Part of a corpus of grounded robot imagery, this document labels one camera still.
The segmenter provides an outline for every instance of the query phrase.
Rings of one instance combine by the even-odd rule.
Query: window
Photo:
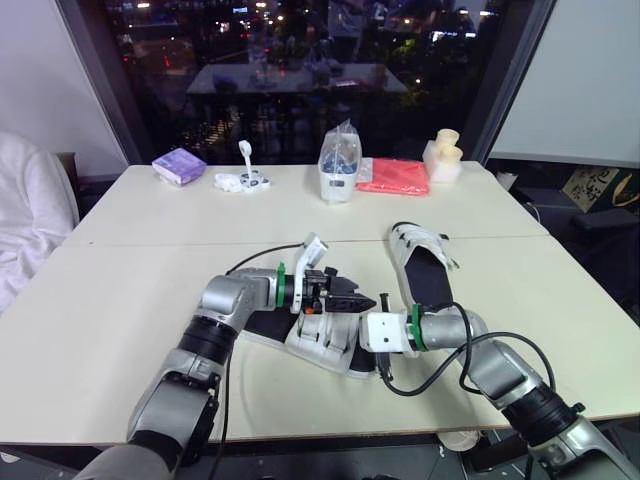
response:
[[[438,129],[464,129],[509,3],[102,1],[142,160],[182,146],[210,164],[242,163],[241,139],[256,163],[314,163],[347,119],[364,155],[420,158]]]

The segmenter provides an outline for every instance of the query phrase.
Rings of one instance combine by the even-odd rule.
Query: white chair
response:
[[[0,315],[77,223],[58,158],[0,132]]]

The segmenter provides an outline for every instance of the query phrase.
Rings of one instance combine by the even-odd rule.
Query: purple package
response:
[[[182,186],[200,177],[207,164],[184,148],[176,148],[156,158],[151,166],[162,178]]]

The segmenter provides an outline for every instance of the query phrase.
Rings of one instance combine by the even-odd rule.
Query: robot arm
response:
[[[294,275],[285,275],[281,266],[214,277],[177,348],[169,352],[136,405],[127,443],[96,457],[76,480],[168,480],[180,463],[195,462],[213,429],[224,365],[254,312],[276,307],[292,313],[322,308],[362,311],[375,305],[358,293],[333,292],[332,282],[346,281],[336,277],[335,270],[309,269],[326,251],[327,246],[311,234],[296,253]]]
[[[473,337],[487,333],[484,321],[467,311]],[[369,313],[360,342],[372,352],[456,349],[466,326],[455,308],[412,315]],[[464,364],[464,353],[458,356]],[[495,339],[472,346],[468,376],[529,444],[532,456],[556,478],[640,479],[637,469],[586,418],[569,407],[509,345]]]

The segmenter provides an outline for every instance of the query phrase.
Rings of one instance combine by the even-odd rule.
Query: plastic bag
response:
[[[429,193],[423,162],[393,158],[363,158],[356,188],[365,192],[413,196]]]
[[[329,203],[351,200],[361,158],[360,136],[349,120],[327,132],[318,160],[324,200]]]

